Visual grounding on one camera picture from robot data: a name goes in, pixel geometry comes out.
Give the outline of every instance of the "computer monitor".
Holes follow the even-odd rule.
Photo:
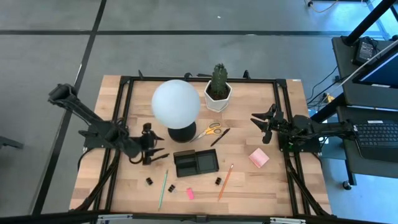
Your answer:
[[[353,82],[364,85],[398,88],[398,45],[390,49],[363,72]]]

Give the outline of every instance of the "keyboard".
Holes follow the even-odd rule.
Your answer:
[[[398,121],[364,121],[353,127],[363,158],[398,162]]]

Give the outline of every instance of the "potted cactus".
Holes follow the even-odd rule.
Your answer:
[[[209,110],[219,113],[228,106],[232,87],[226,82],[227,76],[228,73],[222,63],[214,67],[211,81],[205,88],[206,105]]]

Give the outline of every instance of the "orange pencil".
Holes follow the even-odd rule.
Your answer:
[[[224,181],[224,184],[223,184],[223,188],[221,188],[220,194],[218,195],[218,201],[220,201],[221,197],[223,196],[224,188],[225,188],[225,185],[226,185],[226,183],[227,183],[227,181],[229,179],[229,175],[231,174],[232,167],[234,167],[234,164],[232,164],[231,168],[229,168],[228,174],[226,175],[226,178],[225,178],[225,181]]]

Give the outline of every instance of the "pink sticky note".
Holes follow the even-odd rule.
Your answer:
[[[262,167],[262,165],[264,165],[269,160],[269,157],[260,148],[257,148],[249,156],[249,158],[258,168]]]
[[[192,188],[188,188],[187,189],[187,195],[188,195],[188,198],[189,199],[193,199],[193,191],[192,191]]]

